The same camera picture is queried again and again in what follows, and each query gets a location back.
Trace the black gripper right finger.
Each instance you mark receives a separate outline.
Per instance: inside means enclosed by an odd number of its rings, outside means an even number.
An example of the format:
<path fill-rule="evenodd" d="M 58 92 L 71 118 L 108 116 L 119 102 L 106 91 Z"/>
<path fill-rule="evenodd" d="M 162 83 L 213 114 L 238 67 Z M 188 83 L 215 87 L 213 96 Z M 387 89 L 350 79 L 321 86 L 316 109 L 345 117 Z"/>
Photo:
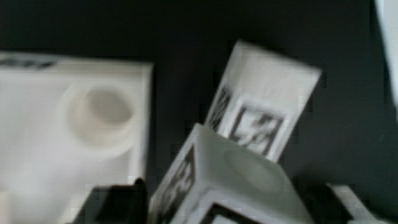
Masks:
<path fill-rule="evenodd" d="M 302 199 L 314 224 L 385 224 L 346 185 L 327 183 L 309 186 Z"/>

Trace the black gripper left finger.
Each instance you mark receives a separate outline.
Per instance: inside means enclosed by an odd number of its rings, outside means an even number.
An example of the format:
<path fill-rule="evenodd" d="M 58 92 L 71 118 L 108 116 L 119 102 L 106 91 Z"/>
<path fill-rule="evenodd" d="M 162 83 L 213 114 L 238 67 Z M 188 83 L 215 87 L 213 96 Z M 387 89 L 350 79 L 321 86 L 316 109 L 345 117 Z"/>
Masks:
<path fill-rule="evenodd" d="M 147 188 L 138 178 L 131 185 L 96 186 L 73 224 L 146 224 Z"/>

